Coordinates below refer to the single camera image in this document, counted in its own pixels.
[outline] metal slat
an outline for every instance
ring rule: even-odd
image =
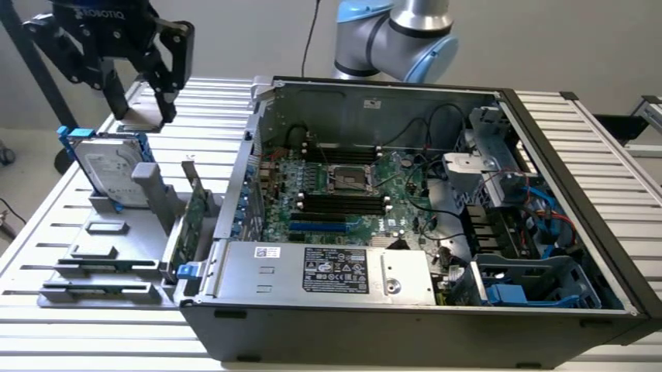
[[[189,150],[189,151],[239,151],[239,141],[215,139],[177,139],[172,137],[149,136],[149,146],[155,150]]]
[[[662,242],[620,239],[620,245],[636,260],[662,260]]]
[[[623,213],[638,215],[662,215],[662,208],[655,208],[644,205],[595,205],[595,209],[602,213]]]
[[[524,107],[531,114],[538,112],[572,112],[572,113],[576,112],[574,107],[571,107],[568,104],[558,104],[558,102],[552,102],[552,103],[524,102]]]
[[[611,153],[608,147],[598,142],[563,142],[550,141],[551,147],[559,151],[572,151],[579,153]]]
[[[576,360],[662,363],[662,345],[598,346],[578,356]]]
[[[656,207],[656,201],[650,199],[650,200],[640,200],[640,199],[614,199],[614,198],[588,198],[591,200],[591,203],[596,207],[598,205],[622,205],[627,207],[636,207],[636,206],[648,206],[648,207]]]
[[[180,163],[184,160],[193,160],[197,164],[233,165],[235,153],[215,153],[211,151],[189,150],[152,150],[153,158],[159,163]]]
[[[145,358],[140,356],[0,356],[0,370],[28,371],[223,371],[220,362],[204,357]]]
[[[600,139],[594,136],[587,136],[584,132],[570,132],[560,130],[543,130],[544,136],[550,141],[568,141],[568,142],[591,142],[602,143]]]
[[[634,260],[634,264],[647,281],[662,281],[662,261]]]
[[[169,126],[161,129],[161,136],[169,138],[215,138],[219,140],[240,140],[244,131],[241,129],[224,128],[185,128]]]
[[[176,310],[96,310],[77,308],[0,307],[2,323],[145,324],[187,326]]]
[[[611,232],[619,239],[650,239],[658,240],[662,245],[662,224],[660,223],[607,223]]]
[[[558,155],[566,164],[620,165],[620,160],[610,153],[571,153],[559,152]]]
[[[160,339],[22,339],[0,338],[0,355],[98,355],[140,357],[205,357],[197,340]]]
[[[655,200],[650,197],[647,192],[632,192],[627,190],[622,191],[602,191],[602,190],[591,190],[590,188],[583,189],[586,192],[586,196],[588,198],[614,198],[614,199],[635,199],[635,200],[647,200],[651,202],[651,205],[655,205]]]
[[[531,112],[535,120],[556,122],[583,122],[582,117],[575,112]]]
[[[556,91],[516,91],[520,98],[538,98],[538,97],[560,97]]]
[[[0,338],[5,337],[197,340],[185,325],[2,324]]]
[[[564,130],[568,132],[592,133],[592,129],[583,122],[546,122],[544,120],[540,120],[538,121],[538,126],[542,130]]]
[[[662,214],[640,215],[632,213],[600,213],[606,222],[662,222]]]

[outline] robotic arm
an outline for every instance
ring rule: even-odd
[[[343,0],[335,78],[433,82],[457,53],[448,0]]]
[[[195,27],[159,18],[149,0],[50,0],[53,11],[24,23],[36,45],[69,82],[101,91],[116,119],[128,111],[113,59],[128,59],[153,89],[163,123],[175,119],[173,101],[191,77]],[[172,69],[153,44],[172,54]],[[76,40],[81,51],[73,44]]]
[[[73,84],[101,91],[116,119],[128,111],[114,59],[129,60],[153,89],[163,123],[177,114],[173,101],[191,77],[195,27],[168,22],[149,0],[49,0],[50,13],[24,23],[36,45]],[[448,0],[343,0],[337,11],[333,76],[436,81],[457,52],[449,34]],[[153,44],[172,54],[172,69]]]

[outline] blue latch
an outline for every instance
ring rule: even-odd
[[[77,139],[89,139],[96,135],[93,129],[76,128],[70,131],[69,137],[74,137]]]
[[[181,265],[177,268],[177,279],[180,280],[195,280],[197,278],[197,266],[196,265]]]

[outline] sticker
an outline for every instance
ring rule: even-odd
[[[363,108],[379,110],[381,108],[381,101],[377,101],[376,99],[365,99],[363,101]]]
[[[279,246],[256,246],[255,258],[280,258]]]
[[[120,156],[106,157],[100,153],[85,154],[90,171],[101,185],[97,187],[108,197],[122,205],[147,205],[145,193],[140,186],[130,180],[133,167],[126,159]]]
[[[303,260],[305,292],[369,293],[364,250],[307,247]]]

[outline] blue drive bracket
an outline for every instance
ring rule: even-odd
[[[104,198],[104,196],[98,192],[98,189],[94,187],[94,183],[92,182],[92,179],[89,178],[89,173],[85,171],[85,166],[82,165],[78,157],[76,156],[76,151],[73,150],[73,144],[72,144],[72,142],[76,143],[76,141],[88,140],[89,138],[94,137],[96,131],[93,129],[85,129],[85,128],[69,129],[65,126],[60,126],[60,128],[57,128],[56,133],[57,133],[57,140],[64,146],[64,150],[66,151],[66,155],[69,156],[69,159],[77,162],[78,167],[82,170],[82,174],[86,177],[86,181],[89,182],[89,186],[92,186],[90,197],[94,199]],[[112,208],[114,209],[114,212],[120,212],[124,209],[124,206],[116,201],[113,201],[110,198],[106,199],[112,205]]]
[[[558,301],[528,301],[520,285],[494,284],[487,287],[487,300],[494,306],[575,308],[579,303],[579,296],[572,294]]]

